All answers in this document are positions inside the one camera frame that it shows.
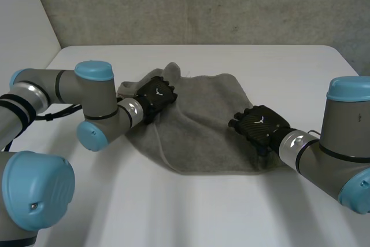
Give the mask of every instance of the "robotic arm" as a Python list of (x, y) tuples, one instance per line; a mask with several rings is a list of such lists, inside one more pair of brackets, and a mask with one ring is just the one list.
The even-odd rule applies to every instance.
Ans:
[(266, 106), (237, 113), (229, 126), (265, 156), (281, 160), (340, 204), (370, 212), (370, 77), (347, 76), (331, 81), (320, 139), (291, 128)]
[[(174, 87), (156, 76), (132, 98), (117, 98), (112, 66), (85, 61), (74, 71), (24, 69), (0, 96), (0, 149), (51, 104), (81, 104), (85, 121), (77, 137), (97, 152), (176, 101)], [(0, 246), (31, 246), (38, 230), (56, 224), (65, 214), (75, 190), (75, 175), (66, 159), (23, 151), (0, 155)]]

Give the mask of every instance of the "cloth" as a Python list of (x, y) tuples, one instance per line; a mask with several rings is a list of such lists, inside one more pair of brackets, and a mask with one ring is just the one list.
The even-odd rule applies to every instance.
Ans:
[(133, 97), (153, 76), (163, 76), (179, 96), (152, 124), (137, 125), (126, 134), (142, 154), (187, 175), (253, 175), (284, 167), (276, 153), (261, 159), (245, 137), (228, 127), (236, 112), (252, 107), (234, 76), (224, 73), (184, 78), (172, 62), (139, 82), (123, 82), (118, 95)]

